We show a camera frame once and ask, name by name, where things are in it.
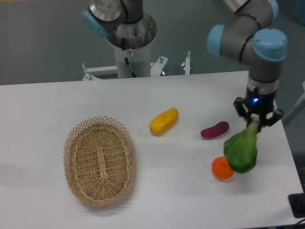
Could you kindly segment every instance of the yellow toy vegetable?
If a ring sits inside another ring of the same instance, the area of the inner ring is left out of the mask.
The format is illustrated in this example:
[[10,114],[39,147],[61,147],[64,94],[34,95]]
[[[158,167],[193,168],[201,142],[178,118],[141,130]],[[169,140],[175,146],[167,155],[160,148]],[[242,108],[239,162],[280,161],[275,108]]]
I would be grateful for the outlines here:
[[161,135],[175,125],[178,116],[178,110],[172,107],[157,115],[149,124],[149,128],[154,135]]

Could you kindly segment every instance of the table surface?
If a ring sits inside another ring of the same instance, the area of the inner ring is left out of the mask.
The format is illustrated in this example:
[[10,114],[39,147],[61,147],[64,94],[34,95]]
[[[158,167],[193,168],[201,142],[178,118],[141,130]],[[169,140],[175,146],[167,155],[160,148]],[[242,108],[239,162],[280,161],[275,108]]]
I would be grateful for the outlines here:
[[[211,163],[245,128],[233,101],[247,72],[0,87],[0,228],[239,229],[291,224],[287,196],[302,192],[281,122],[258,135],[257,166],[217,180]],[[149,122],[170,107],[176,125],[161,137]],[[63,147],[70,131],[95,116],[116,118],[134,141],[133,191],[105,208],[82,204],[69,190]],[[219,121],[230,130],[203,140]]]

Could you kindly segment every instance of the blue light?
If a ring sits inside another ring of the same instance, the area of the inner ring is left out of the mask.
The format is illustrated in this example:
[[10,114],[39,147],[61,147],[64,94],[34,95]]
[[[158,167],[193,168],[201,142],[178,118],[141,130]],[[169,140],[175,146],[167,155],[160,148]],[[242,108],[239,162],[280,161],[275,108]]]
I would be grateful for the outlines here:
[[258,98],[253,98],[253,99],[252,99],[252,103],[253,103],[253,104],[255,104],[255,103],[258,102],[258,101],[259,101]]

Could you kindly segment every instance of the woven basket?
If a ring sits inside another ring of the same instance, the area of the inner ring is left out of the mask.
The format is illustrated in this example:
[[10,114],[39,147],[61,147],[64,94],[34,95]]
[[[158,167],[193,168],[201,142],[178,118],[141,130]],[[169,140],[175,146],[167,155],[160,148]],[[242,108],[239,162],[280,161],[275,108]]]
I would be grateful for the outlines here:
[[133,187],[136,157],[127,129],[115,119],[95,117],[77,125],[64,148],[72,193],[92,206],[117,202]]

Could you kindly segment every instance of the orange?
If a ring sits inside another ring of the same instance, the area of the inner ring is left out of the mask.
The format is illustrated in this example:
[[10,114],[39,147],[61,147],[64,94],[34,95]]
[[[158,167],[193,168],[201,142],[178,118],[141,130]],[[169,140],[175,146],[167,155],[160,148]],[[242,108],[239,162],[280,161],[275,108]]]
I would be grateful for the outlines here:
[[228,179],[233,176],[234,173],[229,165],[227,158],[224,156],[218,157],[213,161],[212,172],[219,179]]

